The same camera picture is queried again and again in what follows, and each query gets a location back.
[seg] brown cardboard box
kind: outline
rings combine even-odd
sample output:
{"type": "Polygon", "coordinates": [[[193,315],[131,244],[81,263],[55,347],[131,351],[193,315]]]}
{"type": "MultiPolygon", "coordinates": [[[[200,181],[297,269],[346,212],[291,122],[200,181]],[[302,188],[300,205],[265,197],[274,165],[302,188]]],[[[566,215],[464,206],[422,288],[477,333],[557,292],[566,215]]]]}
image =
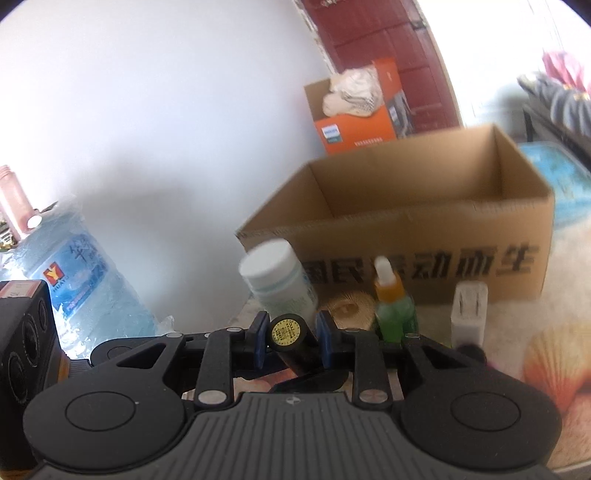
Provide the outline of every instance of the brown cardboard box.
{"type": "Polygon", "coordinates": [[[324,96],[330,93],[330,79],[304,87],[316,131],[327,153],[344,152],[413,133],[410,109],[396,62],[387,58],[372,63],[378,73],[385,105],[369,117],[361,118],[346,113],[327,117],[322,111],[322,102],[324,96]]]}
{"type": "Polygon", "coordinates": [[[305,165],[237,233],[246,250],[291,242],[321,297],[373,292],[387,255],[419,303],[485,281],[494,300],[544,284],[554,197],[497,127],[451,129],[305,165]]]}

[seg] gray fabric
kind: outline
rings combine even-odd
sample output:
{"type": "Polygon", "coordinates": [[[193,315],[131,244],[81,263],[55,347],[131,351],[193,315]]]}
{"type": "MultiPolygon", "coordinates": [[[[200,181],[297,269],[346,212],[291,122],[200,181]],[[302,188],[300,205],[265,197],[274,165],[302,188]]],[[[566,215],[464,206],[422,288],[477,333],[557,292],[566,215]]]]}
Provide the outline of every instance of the gray fabric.
{"type": "Polygon", "coordinates": [[[591,100],[587,93],[566,89],[558,80],[537,74],[535,80],[522,76],[519,85],[548,109],[551,120],[569,130],[591,137],[591,100]]]}

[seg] wall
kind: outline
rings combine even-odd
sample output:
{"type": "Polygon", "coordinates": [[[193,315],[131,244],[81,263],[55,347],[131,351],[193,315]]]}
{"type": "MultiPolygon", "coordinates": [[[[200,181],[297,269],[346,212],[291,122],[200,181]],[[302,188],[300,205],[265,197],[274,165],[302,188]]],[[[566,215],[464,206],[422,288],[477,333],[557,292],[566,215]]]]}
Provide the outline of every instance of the wall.
{"type": "Polygon", "coordinates": [[[227,324],[234,231],[323,154],[303,85],[326,66],[277,0],[27,0],[0,23],[0,160],[36,207],[78,195],[158,317],[227,324]]]}
{"type": "Polygon", "coordinates": [[[586,25],[561,0],[418,0],[449,72],[465,125],[496,122],[525,137],[516,78],[543,70],[544,50],[591,50],[586,25]]]}

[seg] green bottle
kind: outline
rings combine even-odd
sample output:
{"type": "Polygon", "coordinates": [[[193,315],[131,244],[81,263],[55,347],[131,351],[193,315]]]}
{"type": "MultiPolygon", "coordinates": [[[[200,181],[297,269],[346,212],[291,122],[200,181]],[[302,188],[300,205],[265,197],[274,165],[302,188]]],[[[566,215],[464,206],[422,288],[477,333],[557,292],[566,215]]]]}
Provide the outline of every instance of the green bottle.
{"type": "Polygon", "coordinates": [[[384,340],[400,343],[406,333],[418,333],[417,311],[413,299],[406,294],[398,273],[386,257],[378,257],[374,262],[378,278],[375,291],[378,304],[375,318],[384,340]]]}

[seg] red and yellow logo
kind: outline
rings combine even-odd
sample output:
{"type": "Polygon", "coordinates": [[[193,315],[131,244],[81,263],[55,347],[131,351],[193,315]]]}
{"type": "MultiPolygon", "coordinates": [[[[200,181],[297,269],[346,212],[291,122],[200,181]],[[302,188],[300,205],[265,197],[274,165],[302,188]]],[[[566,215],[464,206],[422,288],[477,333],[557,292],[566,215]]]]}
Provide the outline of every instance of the red and yellow logo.
{"type": "Polygon", "coordinates": [[[49,265],[49,268],[43,272],[43,275],[45,275],[45,278],[52,287],[55,287],[57,282],[64,278],[64,272],[62,272],[60,266],[56,262],[49,265]]]}

